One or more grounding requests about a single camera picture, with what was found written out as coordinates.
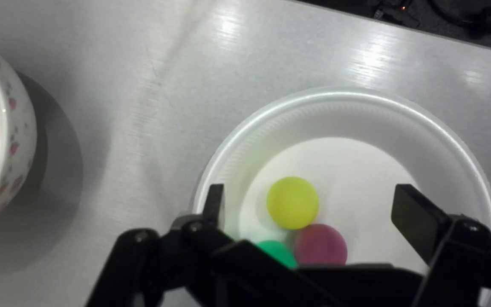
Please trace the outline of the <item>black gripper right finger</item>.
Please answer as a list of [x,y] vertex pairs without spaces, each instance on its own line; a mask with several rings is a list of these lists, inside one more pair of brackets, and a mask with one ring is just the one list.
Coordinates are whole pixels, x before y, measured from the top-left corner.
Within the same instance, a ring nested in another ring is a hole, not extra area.
[[412,184],[395,185],[390,221],[426,264],[451,224],[451,218]]

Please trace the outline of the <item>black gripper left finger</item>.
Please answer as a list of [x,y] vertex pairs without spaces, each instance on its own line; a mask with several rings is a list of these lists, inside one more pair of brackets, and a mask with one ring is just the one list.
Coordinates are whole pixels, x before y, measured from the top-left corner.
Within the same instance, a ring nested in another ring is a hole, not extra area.
[[223,184],[211,184],[204,199],[204,207],[201,211],[202,218],[216,224],[219,219],[219,209],[225,201],[225,185]]

